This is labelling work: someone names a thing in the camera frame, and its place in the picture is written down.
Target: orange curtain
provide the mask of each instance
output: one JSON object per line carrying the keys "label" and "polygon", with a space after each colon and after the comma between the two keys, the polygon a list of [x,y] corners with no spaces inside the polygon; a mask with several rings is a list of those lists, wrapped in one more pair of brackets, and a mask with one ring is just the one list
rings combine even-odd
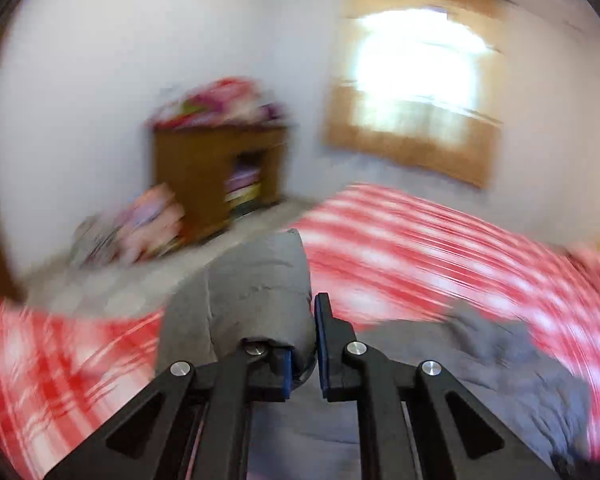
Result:
{"label": "orange curtain", "polygon": [[325,142],[484,188],[503,0],[345,0]]}

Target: sheer curtain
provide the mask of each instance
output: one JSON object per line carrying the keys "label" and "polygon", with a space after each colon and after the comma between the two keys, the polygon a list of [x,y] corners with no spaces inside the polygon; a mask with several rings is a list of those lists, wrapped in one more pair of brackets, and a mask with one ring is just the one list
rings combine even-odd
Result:
{"label": "sheer curtain", "polygon": [[346,0],[325,139],[485,187],[501,0]]}

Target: bed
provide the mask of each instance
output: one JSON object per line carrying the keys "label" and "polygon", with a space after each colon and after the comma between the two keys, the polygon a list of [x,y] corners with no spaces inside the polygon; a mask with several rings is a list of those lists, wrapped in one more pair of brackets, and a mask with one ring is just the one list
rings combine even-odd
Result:
{"label": "bed", "polygon": [[[393,189],[354,184],[295,225],[314,293],[358,330],[435,320],[449,297],[520,318],[538,348],[590,385],[589,450],[600,458],[600,252],[557,252]],[[0,448],[39,479],[153,375],[161,312],[86,321],[0,300]]]}

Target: plaid bedspread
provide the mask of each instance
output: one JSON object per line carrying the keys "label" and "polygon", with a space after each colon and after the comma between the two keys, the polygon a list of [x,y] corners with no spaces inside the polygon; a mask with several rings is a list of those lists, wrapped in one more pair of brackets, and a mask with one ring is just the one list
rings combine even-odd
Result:
{"label": "plaid bedspread", "polygon": [[[600,457],[600,253],[557,254],[395,190],[348,187],[296,225],[314,293],[358,329],[439,319],[450,296],[529,323],[535,344],[590,384]],[[0,446],[39,479],[148,383],[162,312],[128,321],[49,316],[0,301]]]}

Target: window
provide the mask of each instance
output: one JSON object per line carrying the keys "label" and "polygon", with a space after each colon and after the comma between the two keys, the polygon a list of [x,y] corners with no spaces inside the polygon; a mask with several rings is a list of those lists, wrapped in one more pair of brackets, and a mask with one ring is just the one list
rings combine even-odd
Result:
{"label": "window", "polygon": [[485,187],[500,123],[500,0],[347,0],[328,144]]}

